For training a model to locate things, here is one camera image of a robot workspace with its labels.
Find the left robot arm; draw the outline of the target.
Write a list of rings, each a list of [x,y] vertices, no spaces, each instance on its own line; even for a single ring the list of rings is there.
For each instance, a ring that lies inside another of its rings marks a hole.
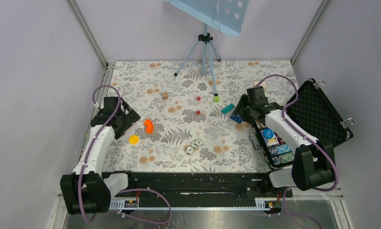
[[[62,175],[60,187],[67,212],[76,214],[105,213],[111,199],[121,192],[131,196],[135,181],[125,173],[102,177],[107,150],[140,116],[121,98],[105,97],[103,107],[91,120],[90,140],[72,173]]]

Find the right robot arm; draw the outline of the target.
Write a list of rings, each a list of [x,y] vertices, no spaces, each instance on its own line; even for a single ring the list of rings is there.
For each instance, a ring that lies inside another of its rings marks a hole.
[[[285,107],[270,103],[261,86],[249,88],[239,100],[234,115],[242,121],[256,125],[259,121],[278,134],[294,153],[291,168],[269,172],[262,183],[263,193],[273,197],[281,187],[297,187],[302,191],[316,189],[332,191],[339,183],[335,165],[334,146],[320,141],[296,124]],[[322,185],[332,183],[327,189]]]

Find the yellow round button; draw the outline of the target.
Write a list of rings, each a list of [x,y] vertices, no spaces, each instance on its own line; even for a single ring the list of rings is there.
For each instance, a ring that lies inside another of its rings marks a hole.
[[[136,145],[139,142],[139,136],[138,135],[132,135],[128,138],[128,142],[132,145]]]

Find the teal rectangular block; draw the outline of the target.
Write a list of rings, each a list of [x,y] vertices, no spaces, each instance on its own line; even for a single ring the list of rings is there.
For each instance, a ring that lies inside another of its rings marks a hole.
[[[229,105],[227,105],[226,107],[224,107],[222,110],[221,110],[221,112],[222,112],[222,114],[227,114],[227,113],[229,113],[231,110],[233,110],[235,108],[235,105],[234,104],[229,104]]]

